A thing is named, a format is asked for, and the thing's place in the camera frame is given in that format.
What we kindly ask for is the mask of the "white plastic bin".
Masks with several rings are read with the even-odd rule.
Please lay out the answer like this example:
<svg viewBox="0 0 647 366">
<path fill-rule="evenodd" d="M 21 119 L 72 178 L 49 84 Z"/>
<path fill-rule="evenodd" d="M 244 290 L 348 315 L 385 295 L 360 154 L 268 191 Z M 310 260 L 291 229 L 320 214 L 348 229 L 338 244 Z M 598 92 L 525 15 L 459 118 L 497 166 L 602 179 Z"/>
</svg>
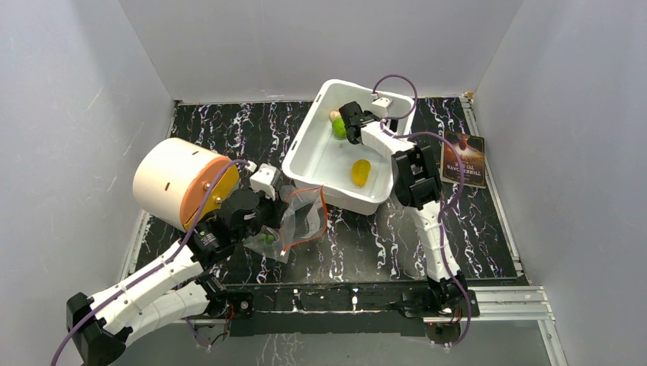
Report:
<svg viewBox="0 0 647 366">
<path fill-rule="evenodd" d="M 399 120 L 397 128 L 397 134 L 408 134 L 414 119 L 410 112 L 412 98 L 389 91 L 373 94 L 370 88 L 339 79 L 323 83 L 282 162 L 285 176 L 299 189 L 321 186 L 325 201 L 334 207 L 361 215 L 374 214 L 392 192 L 391 161 L 367 146 L 336 138 L 330 113 L 351 101 L 369 111 L 371 103 L 380 97 L 393 100 L 391 116 L 409 114 Z M 369 160 L 372 165 L 364 187 L 356 186 L 351 179 L 352 165 L 359 159 Z"/>
</svg>

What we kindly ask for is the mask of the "dark purple mangosteen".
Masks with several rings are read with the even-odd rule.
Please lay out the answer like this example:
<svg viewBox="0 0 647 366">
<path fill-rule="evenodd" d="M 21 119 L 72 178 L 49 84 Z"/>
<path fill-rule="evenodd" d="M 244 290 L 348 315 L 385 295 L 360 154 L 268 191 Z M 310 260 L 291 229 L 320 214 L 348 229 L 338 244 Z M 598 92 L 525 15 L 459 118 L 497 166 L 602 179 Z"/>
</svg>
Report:
<svg viewBox="0 0 647 366">
<path fill-rule="evenodd" d="M 273 245 L 276 242 L 275 236 L 267 233 L 260 233 L 258 239 L 263 245 Z"/>
</svg>

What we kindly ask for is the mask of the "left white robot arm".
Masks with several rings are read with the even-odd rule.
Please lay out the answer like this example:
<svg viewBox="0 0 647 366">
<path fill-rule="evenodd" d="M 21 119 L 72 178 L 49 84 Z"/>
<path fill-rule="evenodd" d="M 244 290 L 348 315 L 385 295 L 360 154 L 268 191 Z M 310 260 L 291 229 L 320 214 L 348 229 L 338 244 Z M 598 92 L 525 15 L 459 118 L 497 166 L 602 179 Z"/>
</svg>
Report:
<svg viewBox="0 0 647 366">
<path fill-rule="evenodd" d="M 85 365 L 110 365 L 129 345 L 190 316 L 252 316 L 253 296 L 229 292 L 210 270 L 287 209 L 279 196 L 236 189 L 159 258 L 120 283 L 66 303 L 67 329 Z"/>
</svg>

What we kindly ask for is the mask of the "clear orange-zip bag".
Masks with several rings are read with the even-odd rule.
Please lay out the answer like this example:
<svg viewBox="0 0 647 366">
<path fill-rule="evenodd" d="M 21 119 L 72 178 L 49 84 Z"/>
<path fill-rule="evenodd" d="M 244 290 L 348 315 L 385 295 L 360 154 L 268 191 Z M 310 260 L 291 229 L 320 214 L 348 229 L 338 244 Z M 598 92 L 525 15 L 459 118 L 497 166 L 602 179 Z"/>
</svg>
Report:
<svg viewBox="0 0 647 366">
<path fill-rule="evenodd" d="M 286 203 L 286 211 L 279 229 L 264 226 L 260 233 L 272 234 L 273 245 L 263 245 L 258 234 L 246 239 L 243 246 L 252 251 L 286 264 L 293 247 L 313 241 L 327 229 L 328 212 L 323 188 L 296 188 L 284 185 L 278 191 L 278 198 Z"/>
</svg>

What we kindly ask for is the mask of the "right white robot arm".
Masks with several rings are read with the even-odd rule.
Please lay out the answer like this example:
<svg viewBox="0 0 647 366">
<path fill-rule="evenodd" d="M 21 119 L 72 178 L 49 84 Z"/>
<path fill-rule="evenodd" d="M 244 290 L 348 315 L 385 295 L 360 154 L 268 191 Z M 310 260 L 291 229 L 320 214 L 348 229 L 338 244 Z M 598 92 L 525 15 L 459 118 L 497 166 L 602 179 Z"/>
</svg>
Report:
<svg viewBox="0 0 647 366">
<path fill-rule="evenodd" d="M 442 223 L 442 182 L 430 145 L 388 129 L 385 119 L 351 101 L 340 107 L 346 137 L 390 159 L 393 192 L 413 218 L 426 259 L 428 294 L 405 299 L 403 311 L 440 316 L 472 316 L 472 300 L 461 268 L 452 256 Z"/>
</svg>

